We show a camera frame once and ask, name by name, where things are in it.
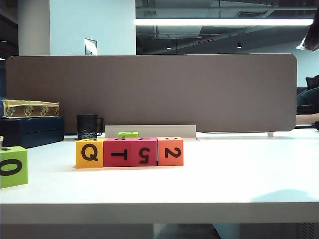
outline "white wall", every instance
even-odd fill
[[[84,55],[84,39],[98,55],[135,55],[135,0],[50,0],[51,55]]]
[[[297,58],[297,87],[306,87],[306,77],[319,75],[319,51],[298,50],[296,46],[300,42],[295,41],[250,50],[243,49],[236,53],[292,53]]]
[[[18,1],[19,55],[50,55],[49,0]]]

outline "foam block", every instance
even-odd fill
[[[106,138],[85,138],[75,143],[76,168],[103,168],[103,142]]]
[[[0,188],[28,183],[27,150],[20,146],[0,148]]]
[[[109,138],[104,141],[104,167],[134,166],[130,140],[131,138]]]
[[[132,166],[157,165],[157,138],[132,138],[130,144]]]
[[[158,137],[159,166],[184,165],[181,137]]]
[[[138,132],[119,132],[118,138],[137,138],[139,137]]]

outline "yellow block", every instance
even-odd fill
[[[85,138],[75,143],[76,168],[103,168],[103,142],[107,138]]]

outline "pink block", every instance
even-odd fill
[[[132,138],[109,138],[103,142],[103,166],[133,166],[130,141]]]
[[[131,138],[131,166],[157,165],[157,138]]]

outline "green block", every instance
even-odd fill
[[[20,146],[0,148],[0,188],[28,183],[27,150]]]
[[[138,138],[138,132],[119,132],[118,138]]]

